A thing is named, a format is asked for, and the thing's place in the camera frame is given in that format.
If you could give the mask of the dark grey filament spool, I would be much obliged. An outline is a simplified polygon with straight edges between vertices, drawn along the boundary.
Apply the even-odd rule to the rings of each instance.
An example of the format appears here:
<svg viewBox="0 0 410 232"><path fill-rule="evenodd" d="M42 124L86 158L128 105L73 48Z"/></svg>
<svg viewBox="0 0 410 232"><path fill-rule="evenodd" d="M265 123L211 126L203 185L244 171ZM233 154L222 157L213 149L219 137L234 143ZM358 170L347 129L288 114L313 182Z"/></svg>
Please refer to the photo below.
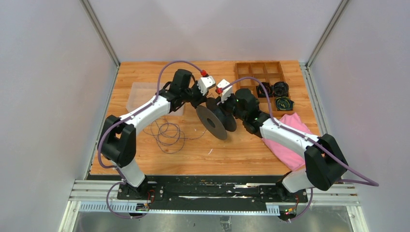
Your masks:
<svg viewBox="0 0 410 232"><path fill-rule="evenodd" d="M203 126L219 140L226 140L227 132L235 132L237 129L234 116L225 116L218 108L215 98L207 98L205 106L199 105L196 113Z"/></svg>

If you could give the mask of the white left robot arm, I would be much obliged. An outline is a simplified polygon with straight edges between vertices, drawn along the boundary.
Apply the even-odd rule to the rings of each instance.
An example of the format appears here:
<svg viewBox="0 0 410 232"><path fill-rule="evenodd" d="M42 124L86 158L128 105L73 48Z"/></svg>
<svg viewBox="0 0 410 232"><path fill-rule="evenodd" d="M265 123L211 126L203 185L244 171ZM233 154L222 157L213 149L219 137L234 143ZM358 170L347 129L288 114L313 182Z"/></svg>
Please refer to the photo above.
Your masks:
<svg viewBox="0 0 410 232"><path fill-rule="evenodd" d="M137 135L185 103L196 108L205 102L216 82L205 71L201 75L195 79L190 71L178 69L172 81L157 86L158 91L148 102L120 117L110 115L106 118L98 143L98 157L113 163L111 167L118 170L125 184L130 185L129 192L135 199L144 199L148 194L146 176L135 161Z"/></svg>

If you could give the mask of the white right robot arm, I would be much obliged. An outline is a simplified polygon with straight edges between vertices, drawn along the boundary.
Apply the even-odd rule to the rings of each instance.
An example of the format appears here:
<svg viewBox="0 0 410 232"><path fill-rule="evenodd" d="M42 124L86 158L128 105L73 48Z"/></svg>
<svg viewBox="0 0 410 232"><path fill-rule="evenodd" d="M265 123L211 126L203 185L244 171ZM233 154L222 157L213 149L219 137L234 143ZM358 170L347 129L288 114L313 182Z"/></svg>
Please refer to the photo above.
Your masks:
<svg viewBox="0 0 410 232"><path fill-rule="evenodd" d="M304 169L285 174L277 183L277 197L287 202L307 188L328 190L347 171L347 162L333 136L317 136L280 123L259 108L259 101L247 88L233 93L217 88L219 106L242 121L245 129L260 138L283 145L305 162Z"/></svg>

